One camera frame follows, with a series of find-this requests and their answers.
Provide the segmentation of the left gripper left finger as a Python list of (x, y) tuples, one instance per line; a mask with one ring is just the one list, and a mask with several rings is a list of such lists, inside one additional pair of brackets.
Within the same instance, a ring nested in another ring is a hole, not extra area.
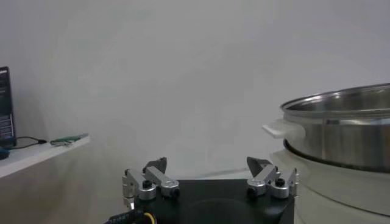
[(122, 176), (122, 196), (124, 205), (133, 210), (136, 201), (152, 201), (157, 193), (164, 198), (178, 199), (180, 197), (180, 184), (178, 180), (165, 175), (167, 158), (149, 161), (141, 172), (127, 169)]

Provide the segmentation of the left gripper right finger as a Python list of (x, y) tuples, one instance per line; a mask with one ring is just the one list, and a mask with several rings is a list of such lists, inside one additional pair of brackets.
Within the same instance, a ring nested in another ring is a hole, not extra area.
[(277, 199), (298, 196), (299, 174), (296, 168), (282, 172), (266, 159), (247, 157), (252, 178), (247, 180), (247, 196), (251, 199), (265, 195), (268, 191)]

